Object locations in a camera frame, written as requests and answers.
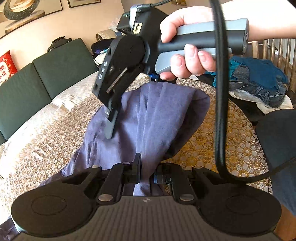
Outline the person's right forearm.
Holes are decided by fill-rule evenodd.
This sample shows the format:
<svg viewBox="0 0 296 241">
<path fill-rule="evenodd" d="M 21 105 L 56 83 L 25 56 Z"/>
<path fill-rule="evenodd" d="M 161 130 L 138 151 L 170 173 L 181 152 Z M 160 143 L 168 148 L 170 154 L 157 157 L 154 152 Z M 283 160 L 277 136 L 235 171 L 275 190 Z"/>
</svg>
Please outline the person's right forearm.
<svg viewBox="0 0 296 241">
<path fill-rule="evenodd" d="M 250 41 L 295 38 L 293 1 L 229 1 L 221 7 L 226 20 L 249 20 Z"/>
</svg>

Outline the person's right hand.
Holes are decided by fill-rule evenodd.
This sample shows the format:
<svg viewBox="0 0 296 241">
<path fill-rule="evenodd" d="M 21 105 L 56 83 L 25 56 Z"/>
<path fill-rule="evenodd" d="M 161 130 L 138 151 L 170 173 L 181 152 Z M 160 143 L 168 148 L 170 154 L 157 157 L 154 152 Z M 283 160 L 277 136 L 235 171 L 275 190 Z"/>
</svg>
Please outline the person's right hand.
<svg viewBox="0 0 296 241">
<path fill-rule="evenodd" d="M 213 11 L 205 6 L 192 6 L 179 9 L 166 17 L 160 25 L 161 41 L 168 43 L 177 34 L 177 28 L 183 25 L 213 21 Z M 175 78 L 189 78 L 192 75 L 200 76 L 206 71 L 216 71 L 216 61 L 206 51 L 186 44 L 185 55 L 175 54 L 171 57 L 171 70 L 160 74 L 160 78 L 171 81 Z"/>
</svg>

